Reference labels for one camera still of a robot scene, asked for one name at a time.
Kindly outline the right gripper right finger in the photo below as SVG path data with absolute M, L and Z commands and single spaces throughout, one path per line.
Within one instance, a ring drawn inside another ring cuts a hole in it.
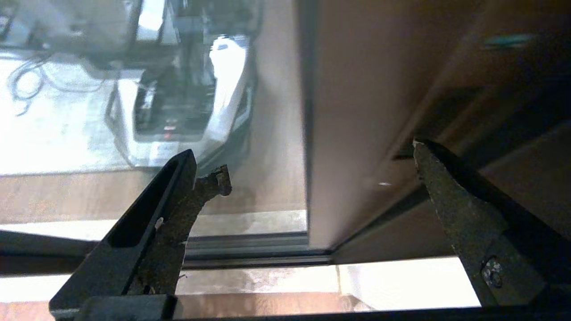
M 437 217 L 484 307 L 570 307 L 570 242 L 431 140 L 414 162 Z

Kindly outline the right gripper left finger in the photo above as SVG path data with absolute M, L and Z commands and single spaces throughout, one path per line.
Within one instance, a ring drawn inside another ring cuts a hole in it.
M 171 320 L 187 240 L 202 208 L 232 191 L 227 165 L 198 177 L 175 155 L 49 302 L 57 320 Z

